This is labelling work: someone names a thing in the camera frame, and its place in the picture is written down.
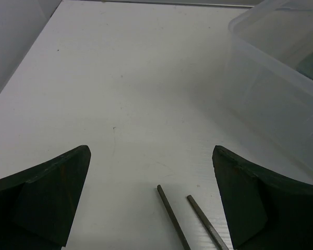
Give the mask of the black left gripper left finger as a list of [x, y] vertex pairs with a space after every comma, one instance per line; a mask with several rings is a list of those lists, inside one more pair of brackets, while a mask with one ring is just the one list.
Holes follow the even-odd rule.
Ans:
[[91, 159], [80, 145], [0, 179], [0, 249], [66, 246]]

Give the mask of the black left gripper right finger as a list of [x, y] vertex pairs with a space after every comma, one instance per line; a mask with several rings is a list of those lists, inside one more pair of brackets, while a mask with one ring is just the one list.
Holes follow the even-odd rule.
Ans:
[[313, 185], [217, 145], [214, 173], [234, 249], [313, 249]]

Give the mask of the green toolbox with clear lid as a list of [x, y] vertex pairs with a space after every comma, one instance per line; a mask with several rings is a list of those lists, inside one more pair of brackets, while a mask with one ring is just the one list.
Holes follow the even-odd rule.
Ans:
[[313, 1], [263, 1], [228, 31], [221, 102], [313, 176]]

